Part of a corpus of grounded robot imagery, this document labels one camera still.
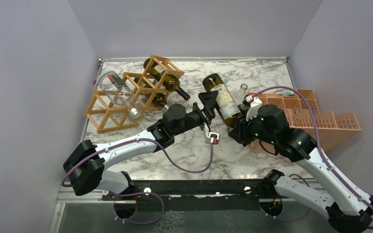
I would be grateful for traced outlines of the green wine bottle black top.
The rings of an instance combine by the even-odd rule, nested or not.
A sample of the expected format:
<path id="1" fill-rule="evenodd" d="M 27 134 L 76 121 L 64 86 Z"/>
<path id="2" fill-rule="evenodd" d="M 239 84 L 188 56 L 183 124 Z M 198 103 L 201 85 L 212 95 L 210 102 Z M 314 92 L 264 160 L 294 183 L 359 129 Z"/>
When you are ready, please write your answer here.
<path id="1" fill-rule="evenodd" d="M 229 128 L 234 128 L 240 110 L 220 75 L 217 73 L 211 74 L 203 79 L 202 84 L 208 92 L 218 91 L 215 108 L 224 124 Z"/>

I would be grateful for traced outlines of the green wine bottle brown label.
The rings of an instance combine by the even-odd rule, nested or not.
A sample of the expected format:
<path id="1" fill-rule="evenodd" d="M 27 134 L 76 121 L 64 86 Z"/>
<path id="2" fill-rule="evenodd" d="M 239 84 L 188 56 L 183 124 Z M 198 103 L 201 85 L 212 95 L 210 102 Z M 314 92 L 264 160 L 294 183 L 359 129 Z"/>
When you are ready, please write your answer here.
<path id="1" fill-rule="evenodd" d="M 139 78 L 135 78 L 134 81 L 137 83 L 139 81 Z M 144 87 L 144 88 L 152 88 L 149 84 L 147 83 L 141 83 L 140 85 L 141 87 Z M 149 99 L 152 95 L 152 93 L 144 93 L 142 94 L 146 99 Z M 164 93 L 156 93 L 155 94 L 155 97 L 153 98 L 151 104 L 154 106 L 154 107 L 161 107 L 163 108 L 165 111 L 167 111 L 170 107 L 170 105 L 168 105 L 167 103 L 167 97 Z"/>

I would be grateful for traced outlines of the clear round glass bottle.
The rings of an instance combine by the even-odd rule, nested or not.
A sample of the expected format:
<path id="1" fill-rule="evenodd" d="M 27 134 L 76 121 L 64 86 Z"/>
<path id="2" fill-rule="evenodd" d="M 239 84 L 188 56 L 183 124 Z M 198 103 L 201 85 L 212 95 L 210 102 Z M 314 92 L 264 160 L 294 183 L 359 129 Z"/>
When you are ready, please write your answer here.
<path id="1" fill-rule="evenodd" d="M 126 82 L 114 71 L 101 74 L 97 79 L 98 87 L 105 92 L 114 107 L 125 108 L 129 115 L 138 119 L 141 111 L 133 104 L 133 91 Z"/>

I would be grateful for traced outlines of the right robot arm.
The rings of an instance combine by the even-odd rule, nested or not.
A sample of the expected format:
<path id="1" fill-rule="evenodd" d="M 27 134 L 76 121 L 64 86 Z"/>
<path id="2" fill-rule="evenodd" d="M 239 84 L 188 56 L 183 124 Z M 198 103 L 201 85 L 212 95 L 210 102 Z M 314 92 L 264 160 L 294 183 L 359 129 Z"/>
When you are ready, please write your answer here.
<path id="1" fill-rule="evenodd" d="M 318 191 L 274 169 L 262 180 L 264 196 L 291 198 L 322 215 L 339 233 L 371 228 L 373 195 L 340 172 L 310 134 L 291 128 L 285 112 L 276 105 L 261 106 L 255 116 L 240 116 L 229 136 L 244 146 L 256 140 L 273 145 L 276 153 L 302 167 L 323 187 Z"/>

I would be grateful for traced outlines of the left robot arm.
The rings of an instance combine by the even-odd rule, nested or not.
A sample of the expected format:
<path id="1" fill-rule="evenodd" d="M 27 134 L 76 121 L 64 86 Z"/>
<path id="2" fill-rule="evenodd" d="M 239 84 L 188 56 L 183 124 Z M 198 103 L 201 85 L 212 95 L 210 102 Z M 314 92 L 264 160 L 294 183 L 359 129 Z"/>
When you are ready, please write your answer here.
<path id="1" fill-rule="evenodd" d="M 155 124 L 128 138 L 97 145 L 91 140 L 82 141 L 63 164 L 66 176 L 61 185 L 71 187 L 76 196 L 107 189 L 121 199 L 128 199 L 133 194 L 129 176 L 124 172 L 108 172 L 108 168 L 139 155 L 164 151 L 174 143 L 175 136 L 196 127 L 203 131 L 206 143 L 218 143 L 219 134 L 209 129 L 215 117 L 217 96 L 217 91 L 199 93 L 203 108 L 195 102 L 191 112 L 181 104 L 173 104 Z"/>

